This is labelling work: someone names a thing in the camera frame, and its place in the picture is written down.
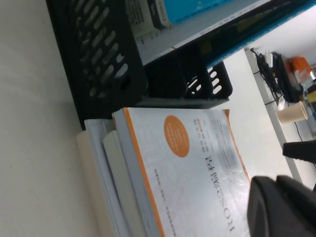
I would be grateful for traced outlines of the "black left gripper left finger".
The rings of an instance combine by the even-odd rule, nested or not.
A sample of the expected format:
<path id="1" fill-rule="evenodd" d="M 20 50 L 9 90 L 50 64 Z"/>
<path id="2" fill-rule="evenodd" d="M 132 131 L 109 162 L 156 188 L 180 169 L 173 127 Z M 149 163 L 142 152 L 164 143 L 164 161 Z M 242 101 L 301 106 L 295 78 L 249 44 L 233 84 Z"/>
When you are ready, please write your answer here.
<path id="1" fill-rule="evenodd" d="M 255 176 L 248 199 L 252 237 L 314 237 L 316 193 L 288 176 Z"/>

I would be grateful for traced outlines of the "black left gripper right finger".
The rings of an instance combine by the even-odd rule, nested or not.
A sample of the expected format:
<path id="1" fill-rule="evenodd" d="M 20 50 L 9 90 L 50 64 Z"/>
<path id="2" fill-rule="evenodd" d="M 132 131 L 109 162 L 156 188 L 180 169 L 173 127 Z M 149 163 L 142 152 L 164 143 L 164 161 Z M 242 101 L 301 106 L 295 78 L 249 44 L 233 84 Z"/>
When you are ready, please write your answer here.
<path id="1" fill-rule="evenodd" d="M 284 143 L 282 154 L 285 157 L 316 163 L 316 141 L 301 141 Z"/>

